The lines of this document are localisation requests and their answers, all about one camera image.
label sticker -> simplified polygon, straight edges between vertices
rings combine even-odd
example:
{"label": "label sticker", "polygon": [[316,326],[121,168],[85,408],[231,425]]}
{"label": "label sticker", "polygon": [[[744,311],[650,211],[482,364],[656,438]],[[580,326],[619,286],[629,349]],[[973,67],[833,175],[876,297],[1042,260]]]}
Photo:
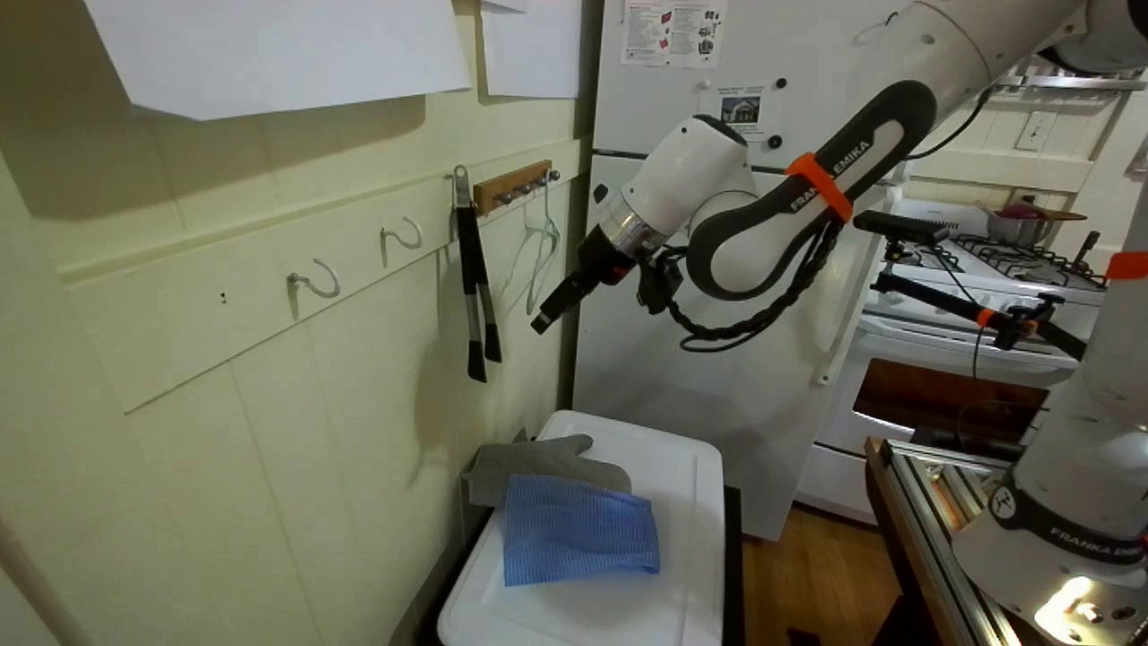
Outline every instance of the label sticker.
{"label": "label sticker", "polygon": [[714,67],[727,0],[626,0],[620,64]]}

blue towel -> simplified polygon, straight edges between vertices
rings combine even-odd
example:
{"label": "blue towel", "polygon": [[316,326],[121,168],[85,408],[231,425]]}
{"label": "blue towel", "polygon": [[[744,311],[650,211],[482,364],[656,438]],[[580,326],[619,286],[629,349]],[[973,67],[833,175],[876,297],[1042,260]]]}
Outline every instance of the blue towel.
{"label": "blue towel", "polygon": [[503,512],[505,587],[659,570],[650,498],[522,473]]}

metal hook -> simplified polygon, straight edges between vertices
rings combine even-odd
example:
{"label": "metal hook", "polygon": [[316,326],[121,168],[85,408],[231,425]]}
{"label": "metal hook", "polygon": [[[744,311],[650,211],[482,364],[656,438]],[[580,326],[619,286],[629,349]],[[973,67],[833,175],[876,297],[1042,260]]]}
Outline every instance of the metal hook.
{"label": "metal hook", "polygon": [[388,247],[388,236],[396,236],[403,247],[424,247],[424,229],[408,215],[403,215],[403,222],[414,233],[414,241],[405,241],[400,229],[382,229],[385,247]]}
{"label": "metal hook", "polygon": [[320,295],[320,297],[339,297],[339,295],[345,295],[345,286],[339,285],[339,272],[322,262],[322,260],[311,260],[327,277],[329,277],[329,286],[322,291],[320,285],[311,285],[308,277],[302,277],[302,272],[292,272],[286,277],[286,291],[293,295],[299,291],[299,285],[304,285],[311,295]]}

electrical outlet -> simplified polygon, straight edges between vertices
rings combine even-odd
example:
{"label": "electrical outlet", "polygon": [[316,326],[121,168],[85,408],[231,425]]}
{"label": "electrical outlet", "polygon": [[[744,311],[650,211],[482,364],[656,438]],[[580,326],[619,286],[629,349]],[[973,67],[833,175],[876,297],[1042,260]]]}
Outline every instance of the electrical outlet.
{"label": "electrical outlet", "polygon": [[1018,151],[1046,151],[1053,128],[1055,128],[1055,110],[1032,110],[1028,128],[1018,132],[1017,146]]}

white bin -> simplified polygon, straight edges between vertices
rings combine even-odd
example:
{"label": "white bin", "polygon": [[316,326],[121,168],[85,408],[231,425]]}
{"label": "white bin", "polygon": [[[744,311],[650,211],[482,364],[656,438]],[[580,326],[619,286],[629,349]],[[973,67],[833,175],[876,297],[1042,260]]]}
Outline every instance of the white bin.
{"label": "white bin", "polygon": [[503,587],[503,512],[482,530],[438,634],[449,646],[720,646],[726,479],[714,447],[584,413],[537,438],[588,433],[592,461],[653,503],[659,575]]}

